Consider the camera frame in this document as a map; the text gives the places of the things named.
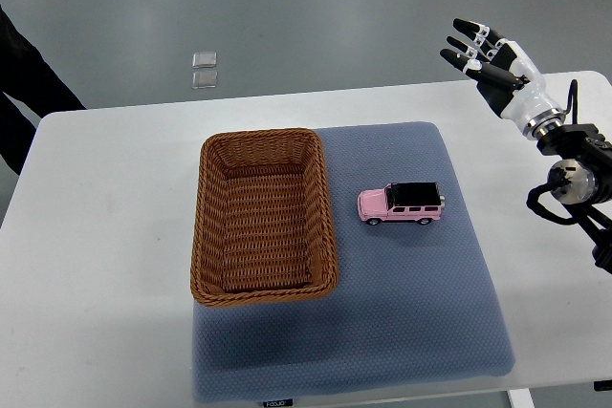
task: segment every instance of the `brown woven basket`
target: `brown woven basket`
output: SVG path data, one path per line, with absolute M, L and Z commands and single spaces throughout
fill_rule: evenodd
M 202 146 L 191 292 L 205 306 L 320 298 L 338 257 L 320 138 L 303 128 Z

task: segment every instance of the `black clothing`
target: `black clothing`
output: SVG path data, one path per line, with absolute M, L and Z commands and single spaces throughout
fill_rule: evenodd
M 0 155 L 19 174 L 35 129 L 5 94 L 41 118 L 85 108 L 0 7 Z

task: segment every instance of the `pink toy car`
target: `pink toy car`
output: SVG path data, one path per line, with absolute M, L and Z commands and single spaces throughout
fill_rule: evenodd
M 420 225 L 440 220 L 444 196 L 438 183 L 390 183 L 380 190 L 362 191 L 357 198 L 360 219 L 369 225 L 380 222 L 417 222 Z

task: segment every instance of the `robotic hand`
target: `robotic hand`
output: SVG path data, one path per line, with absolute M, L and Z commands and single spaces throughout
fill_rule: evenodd
M 563 110 L 546 94 L 542 74 L 516 42 L 471 21 L 455 19 L 453 27 L 473 45 L 448 37 L 461 53 L 444 49 L 440 55 L 476 80 L 495 114 L 511 119 L 527 139 L 537 140 L 542 155 L 562 158 L 551 167 L 548 181 L 529 193 L 527 206 L 556 224 L 580 225 L 595 242 L 595 265 L 612 274 L 612 220 L 592 206 L 612 199 L 612 144 L 594 124 L 578 124 L 578 83 L 572 81 Z M 572 124 L 563 124 L 570 111 Z M 538 199 L 546 192 L 572 217 L 559 217 L 544 207 Z

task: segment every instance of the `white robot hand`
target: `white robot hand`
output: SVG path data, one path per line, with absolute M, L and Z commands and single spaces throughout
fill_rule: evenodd
M 542 74 L 516 42 L 472 21 L 456 18 L 452 25 L 473 46 L 448 37 L 461 53 L 444 49 L 440 55 L 478 81 L 476 88 L 498 117 L 511 119 L 529 140 L 563 124 L 565 112 L 546 94 Z

